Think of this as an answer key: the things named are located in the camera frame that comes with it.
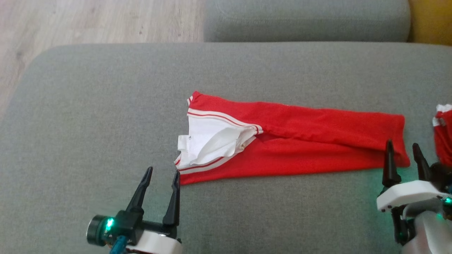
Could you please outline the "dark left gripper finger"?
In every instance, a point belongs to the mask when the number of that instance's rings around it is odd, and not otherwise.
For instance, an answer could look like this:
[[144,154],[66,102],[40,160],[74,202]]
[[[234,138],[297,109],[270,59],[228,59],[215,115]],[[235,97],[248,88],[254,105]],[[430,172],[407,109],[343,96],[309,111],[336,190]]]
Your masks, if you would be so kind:
[[150,166],[146,170],[134,195],[132,196],[131,201],[129,202],[129,205],[126,208],[126,212],[139,213],[142,215],[144,214],[144,210],[142,209],[142,204],[144,201],[146,190],[147,190],[148,186],[150,185],[152,173],[153,173],[153,167]]
[[179,226],[180,220],[180,172],[177,170],[172,183],[173,193],[168,205],[165,216],[163,217],[163,225]]

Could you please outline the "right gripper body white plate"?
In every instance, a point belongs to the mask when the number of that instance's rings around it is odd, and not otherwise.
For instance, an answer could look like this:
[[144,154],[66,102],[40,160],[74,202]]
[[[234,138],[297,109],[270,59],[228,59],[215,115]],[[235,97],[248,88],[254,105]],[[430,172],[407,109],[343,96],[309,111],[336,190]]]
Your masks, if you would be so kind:
[[380,212],[391,214],[396,243],[448,244],[448,193],[431,182],[411,181],[386,188],[376,198],[376,205]]

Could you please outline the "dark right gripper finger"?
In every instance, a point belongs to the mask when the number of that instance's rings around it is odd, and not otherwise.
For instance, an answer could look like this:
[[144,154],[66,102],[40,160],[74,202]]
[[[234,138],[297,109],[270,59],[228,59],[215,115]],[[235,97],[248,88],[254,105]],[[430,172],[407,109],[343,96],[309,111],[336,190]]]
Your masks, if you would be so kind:
[[426,161],[421,148],[418,143],[413,143],[412,145],[414,160],[417,164],[418,180],[421,181],[431,181],[432,174],[430,166]]
[[392,187],[402,182],[401,176],[397,173],[397,165],[394,159],[394,146],[392,140],[386,141],[382,185]]

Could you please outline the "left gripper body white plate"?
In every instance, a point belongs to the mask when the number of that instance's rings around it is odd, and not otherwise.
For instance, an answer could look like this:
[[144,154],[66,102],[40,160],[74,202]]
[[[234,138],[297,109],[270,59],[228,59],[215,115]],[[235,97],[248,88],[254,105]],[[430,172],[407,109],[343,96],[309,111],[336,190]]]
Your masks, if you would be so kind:
[[178,225],[143,222],[143,234],[136,245],[128,245],[128,254],[182,254]]

